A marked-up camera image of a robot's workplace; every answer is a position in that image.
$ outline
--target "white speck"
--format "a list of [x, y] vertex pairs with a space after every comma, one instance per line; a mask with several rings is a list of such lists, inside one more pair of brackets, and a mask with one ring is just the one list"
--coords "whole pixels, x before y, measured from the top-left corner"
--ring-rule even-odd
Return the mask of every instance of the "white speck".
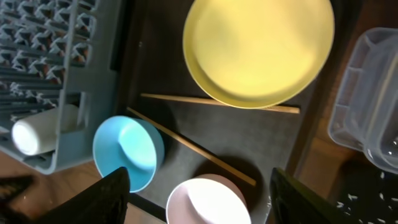
[[368, 154], [369, 154], [369, 156], [373, 159], [372, 152], [371, 152], [370, 149], [368, 149]]
[[358, 199], [358, 196], [348, 194], [348, 198], [349, 198], [351, 201], [353, 201], [353, 200]]
[[337, 208], [343, 208], [343, 207], [344, 207], [344, 204], [343, 204], [343, 203], [337, 202]]

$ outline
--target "chopsticks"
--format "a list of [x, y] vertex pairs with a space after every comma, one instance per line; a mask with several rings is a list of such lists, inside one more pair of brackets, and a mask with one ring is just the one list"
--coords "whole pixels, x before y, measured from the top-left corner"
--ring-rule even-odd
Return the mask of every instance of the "chopsticks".
[[167, 134], [170, 137], [174, 138], [178, 142], [186, 145], [187, 147], [189, 147], [193, 151], [197, 152], [198, 154], [202, 155], [206, 159], [210, 160], [211, 162], [214, 162], [216, 165], [219, 165], [221, 168], [224, 168], [228, 172], [234, 174], [236, 177], [239, 177], [240, 179], [242, 179], [243, 181], [247, 182], [250, 185], [256, 186], [256, 181], [253, 178], [247, 176], [246, 174], [243, 174], [242, 172], [240, 172], [237, 169], [235, 169], [234, 167], [228, 165], [227, 163], [225, 163], [221, 159], [215, 157], [214, 155], [210, 154], [209, 152], [206, 152], [205, 150], [201, 149], [200, 147], [192, 144], [190, 141], [185, 139], [183, 136], [181, 136], [181, 135], [169, 130], [168, 128], [164, 127], [163, 125], [161, 125], [159, 123], [156, 123], [155, 121], [151, 120], [150, 118], [144, 116], [143, 114], [139, 113], [138, 111], [136, 111], [134, 109], [131, 109], [131, 108], [127, 107], [127, 110], [132, 112], [132, 113], [134, 113], [136, 116], [140, 117], [141, 119], [149, 122], [150, 124], [155, 126], [157, 129], [163, 131], [165, 134]]
[[[173, 100], [173, 101], [180, 101], [180, 102], [187, 102], [187, 103], [201, 103], [201, 104], [206, 104], [206, 105], [228, 106], [219, 101], [216, 101], [213, 99], [205, 99], [205, 98], [158, 95], [158, 94], [148, 94], [148, 93], [141, 93], [141, 96], [147, 97], [147, 98]], [[270, 106], [268, 108], [259, 108], [257, 110], [276, 111], [276, 112], [293, 113], [293, 114], [300, 113], [300, 108], [292, 107], [292, 106]]]

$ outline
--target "plate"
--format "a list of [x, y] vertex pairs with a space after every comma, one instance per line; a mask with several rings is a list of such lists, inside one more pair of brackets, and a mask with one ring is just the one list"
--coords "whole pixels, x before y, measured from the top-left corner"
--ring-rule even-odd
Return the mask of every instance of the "plate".
[[196, 83], [238, 108], [263, 108], [308, 86], [334, 36], [329, 0], [201, 0], [188, 13], [183, 52]]

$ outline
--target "dark tray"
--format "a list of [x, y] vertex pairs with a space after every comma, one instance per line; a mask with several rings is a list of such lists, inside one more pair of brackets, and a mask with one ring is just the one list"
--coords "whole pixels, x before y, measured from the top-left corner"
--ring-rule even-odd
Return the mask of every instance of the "dark tray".
[[265, 223], [269, 179], [273, 167], [294, 174], [329, 93], [361, 1], [334, 0], [333, 48], [318, 78], [285, 102], [301, 114], [198, 105], [140, 98], [139, 93], [208, 97], [191, 78], [182, 53], [182, 32], [192, 0], [136, 1], [124, 49], [117, 112], [130, 106], [181, 133], [225, 162], [257, 180], [257, 186], [235, 178], [201, 155], [162, 135], [165, 164], [152, 183], [131, 203], [165, 221], [165, 206], [173, 188], [204, 173], [221, 174], [243, 192], [253, 223]]

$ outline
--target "dish rack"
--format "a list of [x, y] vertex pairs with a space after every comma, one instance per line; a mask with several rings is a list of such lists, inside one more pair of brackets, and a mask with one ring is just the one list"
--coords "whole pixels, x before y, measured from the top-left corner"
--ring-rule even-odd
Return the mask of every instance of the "dish rack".
[[[96, 128], [109, 116], [118, 74], [110, 69], [122, 0], [0, 1], [0, 150], [51, 174], [92, 160]], [[67, 103], [78, 128], [63, 131]], [[59, 108], [57, 148], [38, 156], [12, 143], [14, 122]]]

